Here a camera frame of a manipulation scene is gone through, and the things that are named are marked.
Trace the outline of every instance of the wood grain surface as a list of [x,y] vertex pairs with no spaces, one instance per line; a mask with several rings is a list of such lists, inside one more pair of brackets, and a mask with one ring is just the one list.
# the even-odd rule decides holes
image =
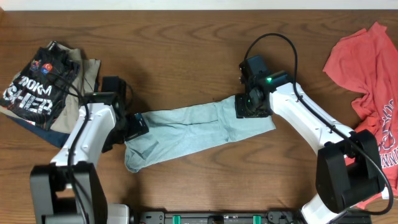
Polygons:
[[[166,110],[223,100],[243,92],[238,64],[261,34],[289,37],[298,51],[298,82],[334,118],[355,128],[351,101],[360,95],[335,85],[322,68],[340,38],[374,22],[388,26],[398,44],[397,11],[79,11],[5,12],[0,23],[0,89],[40,46],[57,40],[102,60],[99,75],[118,75],[135,91],[134,111]],[[273,70],[292,72],[290,47],[262,40]],[[315,194],[316,156],[282,118],[276,130],[226,144],[133,174],[125,146],[102,155],[98,173],[109,202],[137,211],[263,211],[300,208]],[[0,223],[33,223],[29,173],[58,152],[0,116]],[[386,201],[368,208],[381,210]],[[373,217],[397,223],[398,211]]]
[[0,7],[0,22],[1,22],[1,19],[2,19],[2,14],[4,13],[4,10]]

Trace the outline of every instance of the black cable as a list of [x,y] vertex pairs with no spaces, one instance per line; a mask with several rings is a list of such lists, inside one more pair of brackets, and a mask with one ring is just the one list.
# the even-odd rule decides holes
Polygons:
[[62,87],[57,86],[57,84],[55,83],[55,80],[51,80],[51,79],[50,79],[48,76],[46,76],[46,75],[45,75],[44,77],[45,77],[45,79],[47,79],[53,86],[55,86],[57,89],[59,89],[59,90],[62,91],[63,93],[69,94],[69,95],[74,96],[74,97],[76,97],[76,98],[79,97],[79,96],[76,95],[76,94],[73,94],[73,93],[71,93],[71,92],[69,92],[69,91],[64,90]]
[[131,93],[129,103],[126,105],[126,110],[127,110],[127,109],[129,109],[132,106],[132,101],[133,101],[132,96],[134,95],[134,92],[132,90],[131,85],[129,85],[128,83],[126,85],[127,85],[127,87],[129,87],[130,93]]
[[86,83],[88,84],[88,86],[91,88],[91,90],[92,91],[94,91],[94,89],[93,89],[93,87],[88,83],[88,81],[87,81],[87,79],[86,79],[86,76],[85,75],[83,75],[83,78],[86,80]]
[[330,222],[328,222],[328,223],[330,223],[330,224],[335,224],[335,223],[337,223],[339,220],[341,220],[344,216],[346,216],[347,214],[348,214],[348,211],[345,210],[345,211],[341,212],[340,214],[338,214],[337,217],[335,217],[334,219],[330,220]]
[[316,118],[318,118],[320,121],[322,121],[322,123],[324,123],[328,128],[330,128],[331,131],[334,131],[337,135],[339,135],[340,137],[342,137],[345,141],[347,141],[348,143],[350,143],[352,145],[352,147],[357,150],[363,157],[365,157],[379,172],[379,174],[382,176],[383,181],[386,183],[387,185],[387,189],[388,189],[388,194],[389,194],[389,201],[388,201],[388,206],[380,211],[380,212],[372,212],[372,211],[367,211],[367,210],[362,210],[362,209],[354,209],[354,208],[349,208],[348,210],[351,212],[362,212],[362,213],[366,213],[369,215],[384,215],[387,212],[389,212],[392,208],[392,205],[394,203],[394,195],[392,193],[392,188],[391,188],[391,184],[388,181],[388,178],[386,177],[385,173],[382,171],[382,169],[379,168],[379,166],[359,147],[357,146],[352,140],[350,140],[347,136],[345,136],[345,134],[343,134],[342,132],[340,132],[338,129],[336,129],[336,126],[330,124],[327,120],[325,120],[322,116],[320,116],[315,110],[313,110],[304,100],[303,100],[303,96],[301,96],[298,91],[297,91],[297,87],[296,87],[296,82],[297,82],[297,51],[296,48],[294,47],[294,44],[291,40],[289,40],[287,37],[285,37],[282,34],[276,34],[276,33],[269,33],[269,34],[264,34],[260,37],[258,37],[248,48],[248,51],[246,52],[246,54],[244,55],[244,63],[246,63],[246,59],[249,55],[250,50],[252,49],[252,47],[261,39],[268,37],[268,36],[277,36],[280,37],[284,40],[286,40],[290,46],[293,49],[293,53],[294,53],[294,79],[293,79],[293,90],[294,93],[297,97],[297,99],[304,105],[304,107],[306,107],[306,109],[308,109]]
[[78,207],[80,209],[81,215],[83,216],[83,221],[84,224],[89,224],[88,223],[88,219],[87,219],[87,213],[86,210],[84,208],[83,202],[81,201],[81,197],[79,192],[77,191],[77,187],[76,187],[76,180],[75,180],[75,176],[73,174],[73,157],[75,156],[75,148],[76,148],[76,144],[79,140],[79,137],[81,135],[81,133],[83,132],[85,126],[87,125],[88,120],[90,119],[90,112],[88,110],[88,105],[87,102],[84,100],[84,97],[81,95],[80,91],[72,85],[72,83],[70,83],[68,80],[64,79],[62,76],[57,75],[57,74],[53,74],[53,73],[48,73],[47,75],[54,75],[57,78],[61,79],[65,84],[67,84],[70,88],[72,88],[73,90],[76,91],[77,97],[79,97],[80,101],[83,102],[84,107],[86,109],[86,116],[85,116],[85,120],[83,121],[83,124],[81,125],[81,128],[79,129],[79,132],[77,132],[77,135],[75,136],[75,139],[72,142],[72,145],[70,146],[69,149],[69,154],[68,154],[68,176],[69,176],[69,180],[70,180],[70,184],[72,186],[72,190],[75,193],[75,197],[77,200],[77,204]]

